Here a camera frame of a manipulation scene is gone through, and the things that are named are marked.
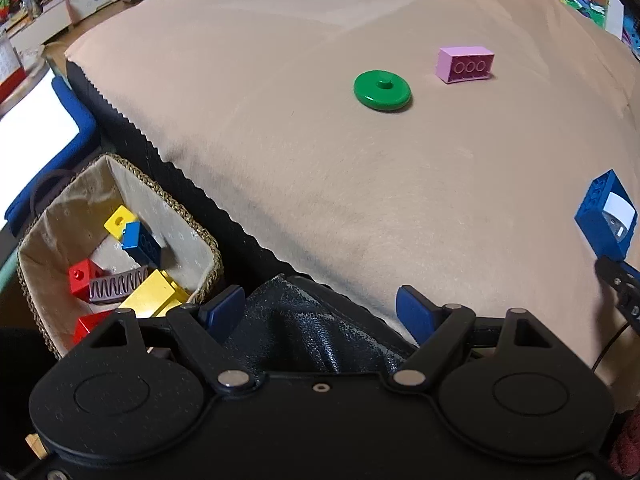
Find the lego stud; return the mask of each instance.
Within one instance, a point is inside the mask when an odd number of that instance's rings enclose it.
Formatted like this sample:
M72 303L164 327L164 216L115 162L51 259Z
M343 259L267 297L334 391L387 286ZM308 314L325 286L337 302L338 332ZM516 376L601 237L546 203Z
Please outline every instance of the lego stud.
M389 89L393 86L391 82L391 74L389 72L381 72L380 81L378 81L378 88Z

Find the pink lego brick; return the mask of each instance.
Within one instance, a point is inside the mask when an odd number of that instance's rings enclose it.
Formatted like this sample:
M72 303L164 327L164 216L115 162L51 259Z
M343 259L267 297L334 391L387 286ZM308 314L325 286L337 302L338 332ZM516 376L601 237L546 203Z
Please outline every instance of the pink lego brick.
M483 46L449 46L440 49L436 75L445 83L489 79L494 53Z

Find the metal screw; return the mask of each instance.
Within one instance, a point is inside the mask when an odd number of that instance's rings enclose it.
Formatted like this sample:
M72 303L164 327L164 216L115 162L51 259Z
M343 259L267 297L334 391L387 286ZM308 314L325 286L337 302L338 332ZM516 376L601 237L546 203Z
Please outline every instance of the metal screw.
M394 374L394 381L402 386L418 386L427 380L427 377L418 370L398 370Z
M318 384L314 384L314 391L318 392L319 394L325 394L327 393L329 390L331 389L331 386L329 386L326 383L318 383Z
M47 480L69 480L69 478L62 471L54 469L47 474Z
M218 382L229 388L244 386L249 380L249 374L242 370L225 370L218 376Z
M583 471L577 477L575 477L575 480L597 480L597 479L596 479L596 475L591 471Z

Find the toy box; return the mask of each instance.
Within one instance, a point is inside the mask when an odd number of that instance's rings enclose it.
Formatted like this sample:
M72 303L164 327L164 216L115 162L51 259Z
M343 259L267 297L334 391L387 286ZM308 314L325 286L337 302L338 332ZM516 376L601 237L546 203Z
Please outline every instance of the toy box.
M86 258L107 276L139 267L104 227L121 205L145 223L162 248L161 269L186 291L188 297L182 299L203 303L222 276L218 244L211 234L138 168L117 155L103 155L62 190L18 248L23 290L49 347L58 355L73 346L79 317L119 306L74 297L69 267Z

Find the red duplo brick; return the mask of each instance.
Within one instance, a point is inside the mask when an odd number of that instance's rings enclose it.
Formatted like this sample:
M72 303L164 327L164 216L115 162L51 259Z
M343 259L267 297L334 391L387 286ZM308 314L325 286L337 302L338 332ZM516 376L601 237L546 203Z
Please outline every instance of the red duplo brick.
M79 300L89 301L89 282L104 271L89 258L69 267L69 292Z
M81 342L82 339L84 339L91 330L100 325L102 320L111 312L113 312L113 310L105 310L104 312L98 312L98 314L79 317L78 321L76 321L76 331L74 332L74 345Z

